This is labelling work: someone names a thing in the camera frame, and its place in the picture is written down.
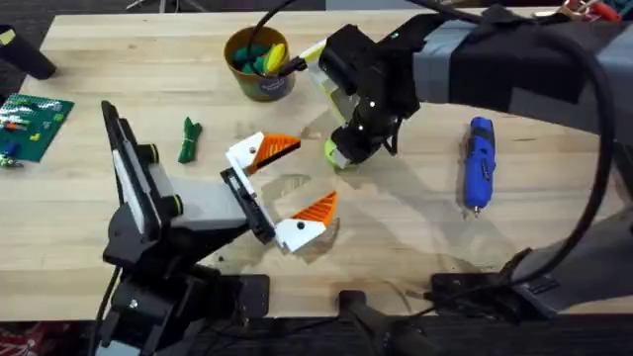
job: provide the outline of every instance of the green object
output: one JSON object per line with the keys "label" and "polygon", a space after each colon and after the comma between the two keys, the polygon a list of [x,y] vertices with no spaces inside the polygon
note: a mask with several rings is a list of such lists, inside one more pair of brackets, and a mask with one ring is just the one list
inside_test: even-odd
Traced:
{"label": "green object", "polygon": [[0,167],[2,168],[17,168],[22,167],[22,163],[17,160],[0,154]]}
{"label": "green object", "polygon": [[[12,158],[39,162],[73,105],[63,100],[11,94],[0,108],[0,121],[23,120],[29,123],[25,125],[25,131],[0,130],[0,147],[9,141],[15,142],[20,149]],[[39,138],[31,140],[35,134],[40,134]]]}
{"label": "green object", "polygon": [[[257,57],[257,59],[255,59],[255,63],[253,64],[255,66],[255,69],[259,70],[260,73],[264,72],[264,62],[265,59],[262,57]],[[250,65],[248,63],[244,64],[244,67],[241,68],[242,73],[246,73],[246,74],[254,74],[253,70],[250,68]]]}
{"label": "green object", "polygon": [[196,143],[201,133],[202,125],[194,125],[191,119],[185,119],[185,140],[182,142],[178,162],[184,164],[196,160]]}
{"label": "green object", "polygon": [[334,160],[334,157],[332,156],[332,153],[336,149],[336,143],[334,143],[331,140],[331,138],[328,138],[325,141],[325,144],[323,145],[323,148],[325,148],[325,159],[327,160],[327,162],[329,164],[331,164],[333,167],[338,167],[336,165],[336,161]]}
{"label": "green object", "polygon": [[[268,51],[268,49],[270,49],[269,45],[254,44],[252,48],[250,49],[250,55],[261,56],[265,54]],[[246,47],[242,47],[233,53],[233,65],[236,68],[243,67],[247,61],[248,61],[248,57],[246,56]]]}
{"label": "green object", "polygon": [[[340,170],[341,168],[338,166],[338,164],[336,164],[336,161],[334,160],[335,149],[336,149],[336,143],[334,143],[331,138],[328,138],[325,141],[325,144],[323,145],[323,152],[325,153],[325,159],[327,160],[327,163],[332,165],[332,167]],[[356,167],[356,164],[349,164],[347,167],[343,169],[349,169],[353,167]]]}

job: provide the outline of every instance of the green toy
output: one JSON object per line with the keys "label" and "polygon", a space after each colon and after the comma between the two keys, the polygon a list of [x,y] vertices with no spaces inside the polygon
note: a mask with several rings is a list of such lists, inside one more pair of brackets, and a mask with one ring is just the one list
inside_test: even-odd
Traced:
{"label": "green toy", "polygon": [[[250,55],[253,57],[259,57],[264,55],[270,49],[269,45],[254,44],[250,49]],[[233,65],[235,68],[241,68],[248,61],[246,56],[246,47],[242,47],[233,53]]]}
{"label": "green toy", "polygon": [[[253,65],[255,66],[255,69],[259,70],[260,73],[264,72],[264,61],[265,59],[262,57],[257,57],[257,59],[255,59],[255,63],[253,63]],[[250,65],[248,63],[244,64],[243,68],[241,68],[242,73],[246,73],[246,74],[254,74],[255,72],[253,72],[252,68],[250,67]]]}
{"label": "green toy", "polygon": [[196,160],[196,143],[201,133],[202,125],[194,125],[191,119],[185,119],[185,140],[182,142],[178,162],[184,164]]}

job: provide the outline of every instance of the cable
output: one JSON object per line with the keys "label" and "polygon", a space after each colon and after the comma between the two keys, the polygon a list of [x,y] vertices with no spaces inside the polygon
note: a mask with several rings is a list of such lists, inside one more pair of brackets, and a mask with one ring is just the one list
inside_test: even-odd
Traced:
{"label": "cable", "polygon": [[593,178],[593,185],[591,187],[591,192],[589,194],[587,205],[585,206],[585,209],[581,217],[579,218],[576,226],[572,230],[572,233],[565,240],[563,246],[556,252],[556,254],[552,258],[545,262],[541,267],[533,270],[532,272],[524,276],[520,276],[515,280],[507,279],[507,282],[503,282],[500,284],[492,283],[485,286],[475,287],[473,289],[448,297],[438,303],[435,303],[435,305],[431,308],[409,316],[407,318],[407,321],[411,321],[414,318],[432,312],[437,307],[439,307],[439,305],[450,304],[468,295],[479,293],[487,289],[518,286],[550,273],[561,262],[563,262],[563,260],[583,239],[586,232],[591,227],[593,219],[597,214],[597,211],[602,203],[608,186],[611,162],[613,159],[613,141],[615,140],[615,106],[613,103],[613,97],[611,95],[611,88],[608,83],[608,78],[606,77],[604,70],[595,59],[595,57],[587,53],[576,42],[562,37],[556,33],[548,32],[542,29],[538,29],[537,38],[539,41],[543,42],[546,47],[563,51],[566,55],[577,60],[583,66],[593,87],[595,100],[597,102],[600,142],[598,159]]}
{"label": "cable", "polygon": [[455,9],[454,7],[442,5],[435,0],[406,0],[412,4],[434,10],[442,15],[449,16],[455,20],[462,20],[471,24],[480,24],[483,18],[480,15],[470,14]]}
{"label": "cable", "polygon": [[282,3],[280,3],[279,5],[277,5],[275,8],[273,8],[272,10],[268,11],[266,13],[266,15],[264,15],[263,18],[261,18],[261,20],[259,20],[259,22],[257,23],[257,25],[255,25],[255,28],[253,29],[253,31],[250,33],[250,37],[248,38],[248,44],[246,45],[246,58],[247,58],[247,63],[248,66],[250,67],[250,70],[253,71],[253,73],[259,77],[262,78],[272,78],[270,76],[266,76],[264,75],[262,72],[260,72],[257,68],[255,68],[255,65],[253,65],[253,57],[250,56],[251,54],[251,50],[253,47],[253,43],[255,42],[255,37],[257,37],[257,34],[259,34],[259,32],[261,31],[261,29],[264,27],[264,25],[266,25],[266,23],[272,19],[273,16],[275,16],[278,12],[280,12],[281,10],[287,8],[289,5],[291,5],[294,2],[297,2],[298,0],[285,0]]}
{"label": "cable", "polygon": [[108,283],[108,287],[106,288],[106,292],[103,294],[103,298],[101,299],[101,304],[99,305],[99,309],[97,310],[97,316],[95,317],[95,327],[90,334],[90,343],[88,344],[88,356],[94,356],[97,352],[97,339],[99,329],[101,328],[101,323],[103,322],[103,314],[106,312],[106,306],[108,305],[108,300],[112,295],[112,290],[115,288],[115,284],[117,284],[117,279],[119,279],[119,275],[121,274],[121,267],[115,267],[115,270],[112,272],[112,277],[110,277],[110,282]]}
{"label": "cable", "polygon": [[317,327],[321,327],[321,326],[325,326],[325,325],[329,325],[331,323],[337,322],[338,321],[338,317],[334,317],[334,318],[329,318],[326,320],[320,320],[317,322],[312,322],[303,326],[299,326],[296,327],[292,330],[286,331],[282,334],[270,334],[270,333],[266,333],[266,334],[260,334],[260,335],[238,335],[238,334],[231,334],[231,333],[226,333],[223,332],[222,330],[214,330],[212,328],[210,328],[211,332],[219,335],[219,336],[223,336],[223,337],[228,337],[228,338],[233,338],[233,339],[238,339],[238,340],[270,340],[270,339],[280,339],[280,338],[285,338],[306,330],[311,330]]}

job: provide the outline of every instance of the red object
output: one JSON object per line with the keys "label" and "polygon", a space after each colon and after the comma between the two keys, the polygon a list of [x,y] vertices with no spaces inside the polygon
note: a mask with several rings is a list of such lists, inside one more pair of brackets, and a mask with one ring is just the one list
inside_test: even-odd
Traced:
{"label": "red object", "polygon": [[45,326],[38,322],[22,335],[0,329],[0,355],[2,356],[39,356],[42,355],[42,340]]}
{"label": "red object", "polygon": [[591,11],[596,13],[599,17],[606,21],[620,22],[622,21],[622,17],[618,15],[615,10],[613,10],[610,6],[596,2],[591,4]]}
{"label": "red object", "polygon": [[0,356],[43,356],[51,347],[50,337],[68,329],[65,322],[38,322],[20,331],[0,326]]}

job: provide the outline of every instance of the yellow object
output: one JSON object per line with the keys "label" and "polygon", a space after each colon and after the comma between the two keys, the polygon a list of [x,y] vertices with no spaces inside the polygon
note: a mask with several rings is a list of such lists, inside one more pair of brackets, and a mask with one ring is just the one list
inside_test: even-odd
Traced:
{"label": "yellow object", "polygon": [[320,54],[323,52],[325,45],[327,44],[327,40],[323,40],[318,44],[313,44],[310,48],[304,50],[299,57],[303,58],[306,63],[310,63],[314,60],[318,60]]}
{"label": "yellow object", "polygon": [[273,44],[264,59],[264,73],[272,73],[279,69],[284,61],[284,54],[286,54],[285,44]]}
{"label": "yellow object", "polygon": [[0,45],[8,45],[16,37],[16,32],[9,30],[0,34]]}

